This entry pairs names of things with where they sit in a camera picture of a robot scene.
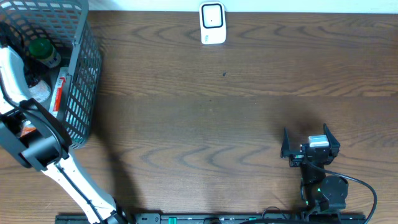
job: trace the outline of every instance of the bottle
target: bottle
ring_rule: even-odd
[[[61,55],[51,42],[45,38],[37,38],[29,44],[29,52],[48,68],[56,67],[61,63]]]

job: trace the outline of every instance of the black base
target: black base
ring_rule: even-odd
[[[302,220],[299,214],[284,214],[288,220]],[[158,213],[136,213],[136,223],[132,224],[240,224],[249,220],[261,219],[261,214],[253,215],[160,215]],[[267,213],[264,218],[284,219],[280,213]],[[336,223],[336,217],[313,215],[311,221]],[[362,224],[364,215],[341,215],[341,224]],[[88,224],[84,215],[57,215],[55,224]]]

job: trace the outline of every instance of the gray wire basket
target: gray wire basket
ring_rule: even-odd
[[[102,63],[87,13],[87,0],[0,0],[0,22],[12,27],[27,55],[29,42],[41,37],[50,40],[63,60],[68,60],[57,119],[67,129],[74,149],[88,139]]]

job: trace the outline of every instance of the wood grain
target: wood grain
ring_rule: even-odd
[[[302,207],[300,172],[279,158],[327,123],[330,170],[371,184],[371,223],[397,223],[398,16],[228,13],[203,46],[197,13],[90,12],[104,55],[93,134],[76,152],[135,211],[262,212]],[[0,150],[0,223],[81,213],[55,183]],[[347,211],[368,214],[351,183]]]

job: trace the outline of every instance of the white plug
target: white plug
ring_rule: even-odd
[[[200,34],[203,44],[221,44],[226,39],[224,5],[220,2],[202,3],[199,8]]]

